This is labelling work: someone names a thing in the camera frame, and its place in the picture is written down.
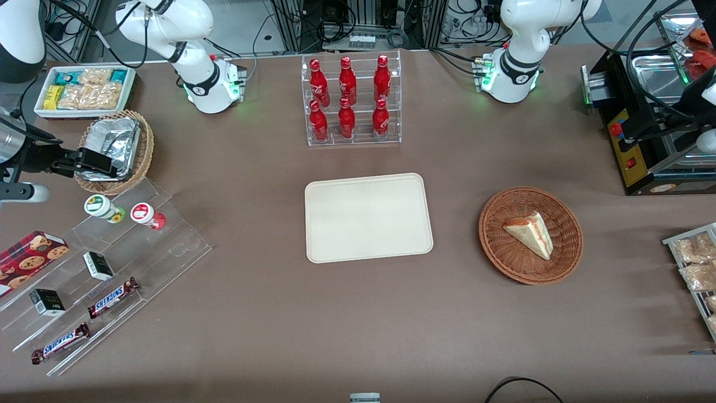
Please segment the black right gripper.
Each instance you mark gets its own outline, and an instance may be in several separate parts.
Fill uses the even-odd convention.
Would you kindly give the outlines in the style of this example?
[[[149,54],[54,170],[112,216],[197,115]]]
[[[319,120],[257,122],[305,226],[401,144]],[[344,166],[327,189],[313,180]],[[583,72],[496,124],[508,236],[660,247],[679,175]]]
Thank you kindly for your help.
[[[61,144],[61,140],[49,133],[26,134],[21,148],[21,171],[74,175],[77,180],[89,182],[119,181],[118,171],[109,156],[91,149],[77,148],[75,163],[70,158],[74,151],[62,148]]]

